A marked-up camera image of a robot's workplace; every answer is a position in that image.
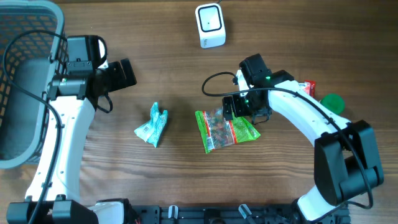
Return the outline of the teal snack packet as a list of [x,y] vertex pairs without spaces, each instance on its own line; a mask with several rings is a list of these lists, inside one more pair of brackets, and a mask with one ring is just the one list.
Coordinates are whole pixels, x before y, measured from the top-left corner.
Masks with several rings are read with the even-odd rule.
[[168,111],[160,112],[158,102],[150,109],[150,120],[134,130],[137,137],[157,147],[167,124]]

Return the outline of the red stick sachet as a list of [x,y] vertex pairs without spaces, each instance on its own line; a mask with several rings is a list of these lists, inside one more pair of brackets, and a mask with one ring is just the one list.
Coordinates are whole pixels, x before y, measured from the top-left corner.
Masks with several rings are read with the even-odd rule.
[[305,80],[305,92],[310,95],[312,98],[315,97],[315,87],[316,87],[316,82],[313,80]]

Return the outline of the green lid spice jar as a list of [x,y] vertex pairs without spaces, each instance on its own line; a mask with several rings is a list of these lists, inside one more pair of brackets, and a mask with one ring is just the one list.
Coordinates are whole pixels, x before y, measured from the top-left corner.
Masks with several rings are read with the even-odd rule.
[[340,95],[330,93],[320,100],[320,103],[335,114],[341,114],[345,109],[345,101]]

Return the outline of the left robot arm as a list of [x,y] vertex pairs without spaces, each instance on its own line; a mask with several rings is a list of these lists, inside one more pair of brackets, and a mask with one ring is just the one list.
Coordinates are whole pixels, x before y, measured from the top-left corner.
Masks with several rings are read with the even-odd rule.
[[129,60],[107,62],[107,46],[97,35],[66,38],[67,73],[53,76],[43,99],[49,112],[47,131],[35,177],[23,202],[7,209],[8,223],[136,223],[139,216],[126,198],[80,200],[80,166],[86,135],[101,96],[136,84]]

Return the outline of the small red white packet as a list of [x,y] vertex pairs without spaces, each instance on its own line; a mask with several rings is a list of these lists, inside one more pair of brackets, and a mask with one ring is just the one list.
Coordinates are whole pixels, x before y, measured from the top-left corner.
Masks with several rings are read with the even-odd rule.
[[310,92],[311,92],[311,83],[310,82],[299,83],[299,86],[306,94],[310,95]]

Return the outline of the green snack bag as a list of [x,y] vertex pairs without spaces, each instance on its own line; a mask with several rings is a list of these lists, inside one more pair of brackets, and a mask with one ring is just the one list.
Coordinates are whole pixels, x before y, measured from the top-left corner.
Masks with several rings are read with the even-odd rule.
[[233,116],[231,121],[225,120],[222,108],[196,111],[195,117],[206,154],[222,147],[253,141],[261,136],[246,118]]

